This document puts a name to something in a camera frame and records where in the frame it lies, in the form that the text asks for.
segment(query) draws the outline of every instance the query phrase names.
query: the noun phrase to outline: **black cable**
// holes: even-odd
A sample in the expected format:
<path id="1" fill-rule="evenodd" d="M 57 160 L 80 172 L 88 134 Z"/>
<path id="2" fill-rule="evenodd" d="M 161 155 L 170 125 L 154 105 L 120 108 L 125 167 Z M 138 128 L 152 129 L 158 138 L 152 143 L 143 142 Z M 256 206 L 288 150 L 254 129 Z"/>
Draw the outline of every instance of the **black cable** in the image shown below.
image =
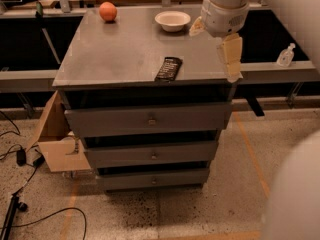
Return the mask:
<path id="1" fill-rule="evenodd" d="M 50 217 L 52 217 L 52 216 L 54 216 L 54 215 L 56 215 L 56 214 L 58 214 L 58 213 L 60 213 L 60 212 L 64 212 L 64 211 L 66 211 L 66 210 L 77 210 L 77 211 L 79 211 L 79 212 L 83 215 L 83 219 L 84 219 L 83 240 L 84 240 L 84 239 L 86 238 L 86 233 L 87 233 L 87 218 L 86 218 L 85 213 L 84 213 L 82 210 L 80 210 L 79 208 L 76 208 L 76 207 L 64 208 L 64 209 L 61 209 L 61 210 L 59 210 L 59 211 L 57 211 L 57 212 L 51 213 L 51 214 L 49 214 L 48 216 L 46 216 L 46 217 L 44 217 L 44 218 L 41 218 L 41 219 L 39 219 L 39 220 L 37 220 L 37 221 L 33 221 L 33 222 L 30 222 L 30 223 L 27 223 L 27 224 L 23 224 L 23 225 L 15 225 L 15 226 L 12 226 L 12 227 L 13 227 L 13 228 L 27 227 L 27 226 L 36 224 L 36 223 L 38 223 L 38 222 L 42 222 L 42 221 L 44 221 L 44 220 L 46 220 L 46 219 L 48 219 L 48 218 L 50 218 Z"/>
<path id="2" fill-rule="evenodd" d="M 1 134 L 0 134 L 0 137 L 2 137 L 2 136 L 5 135 L 5 134 L 8 134 L 8 133 L 13 133 L 13 134 L 15 134 L 15 135 L 20 136 L 21 133 L 20 133 L 20 130 L 19 130 L 18 126 L 17 126 L 5 113 L 3 113 L 2 111 L 0 111 L 0 114 L 2 114 L 2 115 L 16 128 L 16 130 L 17 130 L 17 132 L 7 131 L 7 132 L 4 132 L 4 133 L 1 133 Z"/>
<path id="3" fill-rule="evenodd" d="M 30 166 L 30 167 L 32 167 L 32 168 L 34 168 L 34 166 L 33 166 L 32 164 L 28 164 L 28 163 L 26 163 L 26 165 L 28 165 L 28 166 Z"/>
<path id="4" fill-rule="evenodd" d="M 43 156 L 43 154 L 38 149 L 35 149 L 34 151 L 36 151 L 39 155 Z"/>
<path id="5" fill-rule="evenodd" d="M 33 167 L 33 168 L 35 168 L 35 169 L 34 169 L 33 173 L 31 174 L 31 176 L 29 177 L 29 179 L 26 181 L 26 183 L 24 183 L 24 185 L 23 185 L 21 188 L 19 188 L 16 192 L 14 192 L 14 193 L 12 194 L 13 196 L 18 195 L 19 192 L 22 191 L 22 190 L 28 185 L 28 183 L 29 183 L 30 180 L 33 178 L 33 176 L 35 175 L 35 173 L 36 173 L 36 171 L 37 171 L 37 169 L 38 169 L 39 167 Z"/>
<path id="6" fill-rule="evenodd" d="M 11 149 L 12 149 L 13 147 L 15 147 L 15 146 L 20 146 L 20 148 L 23 149 L 23 147 L 22 147 L 20 144 L 14 144 L 14 145 L 12 145 L 12 146 L 8 149 L 8 151 L 7 151 L 6 153 L 0 155 L 0 161 L 6 159 L 6 157 L 7 157 L 9 154 L 12 154 L 12 153 L 14 153 L 14 152 L 17 152 L 18 150 L 13 150 L 13 151 L 11 151 Z"/>

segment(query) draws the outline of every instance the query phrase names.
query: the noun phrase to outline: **cardboard box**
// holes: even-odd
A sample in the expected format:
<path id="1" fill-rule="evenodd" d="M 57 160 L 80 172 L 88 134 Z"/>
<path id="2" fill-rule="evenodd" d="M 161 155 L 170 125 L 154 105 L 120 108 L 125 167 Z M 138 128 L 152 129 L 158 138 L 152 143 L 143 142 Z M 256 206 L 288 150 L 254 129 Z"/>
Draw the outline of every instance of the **cardboard box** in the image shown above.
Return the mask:
<path id="1" fill-rule="evenodd" d="M 91 169 L 81 140 L 70 133 L 58 92 L 47 102 L 26 151 L 36 143 L 52 172 Z"/>

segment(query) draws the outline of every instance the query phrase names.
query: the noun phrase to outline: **drawer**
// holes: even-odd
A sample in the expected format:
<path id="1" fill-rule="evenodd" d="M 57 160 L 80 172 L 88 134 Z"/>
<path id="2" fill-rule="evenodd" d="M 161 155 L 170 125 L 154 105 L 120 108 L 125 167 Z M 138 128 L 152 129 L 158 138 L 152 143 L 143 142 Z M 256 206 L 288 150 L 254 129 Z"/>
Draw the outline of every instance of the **drawer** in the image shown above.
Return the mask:
<path id="1" fill-rule="evenodd" d="M 86 151 L 92 168 L 128 165 L 209 161 L 217 150 L 216 141 L 93 148 Z"/>
<path id="2" fill-rule="evenodd" d="M 225 129 L 230 103 L 67 110 L 76 136 L 114 136 Z"/>
<path id="3" fill-rule="evenodd" d="M 96 180 L 103 190 L 121 190 L 203 184 L 207 181 L 208 176 L 209 169 L 204 168 L 172 172 L 96 176 Z"/>

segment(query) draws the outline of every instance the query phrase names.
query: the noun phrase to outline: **cardboard flap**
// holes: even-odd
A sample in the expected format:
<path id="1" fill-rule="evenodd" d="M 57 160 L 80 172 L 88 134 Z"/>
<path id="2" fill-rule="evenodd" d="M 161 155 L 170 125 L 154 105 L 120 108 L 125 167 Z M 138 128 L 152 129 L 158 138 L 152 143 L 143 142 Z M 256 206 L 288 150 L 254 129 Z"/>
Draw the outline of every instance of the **cardboard flap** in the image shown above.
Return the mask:
<path id="1" fill-rule="evenodd" d="M 65 137 L 70 131 L 68 123 L 64 116 L 64 110 L 62 108 L 61 97 L 56 91 L 52 97 L 46 103 L 43 109 L 38 125 L 35 128 L 33 136 L 29 140 L 26 152 L 38 142 L 41 136 L 44 137 Z"/>

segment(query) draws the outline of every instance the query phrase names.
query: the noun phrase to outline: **gray cabinet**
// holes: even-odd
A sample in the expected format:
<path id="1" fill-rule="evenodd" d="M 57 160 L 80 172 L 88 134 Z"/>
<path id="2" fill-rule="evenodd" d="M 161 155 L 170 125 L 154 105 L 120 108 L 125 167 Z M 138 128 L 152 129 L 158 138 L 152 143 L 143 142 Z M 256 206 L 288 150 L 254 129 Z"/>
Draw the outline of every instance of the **gray cabinet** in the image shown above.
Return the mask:
<path id="1" fill-rule="evenodd" d="M 200 12 L 175 9 L 193 20 Z M 114 24 L 89 10 L 54 81 L 103 190 L 205 183 L 231 115 L 236 83 L 226 80 L 216 40 L 187 28 L 165 33 L 154 22 L 162 10 L 119 8 Z M 183 65 L 175 81 L 155 82 L 165 56 Z"/>

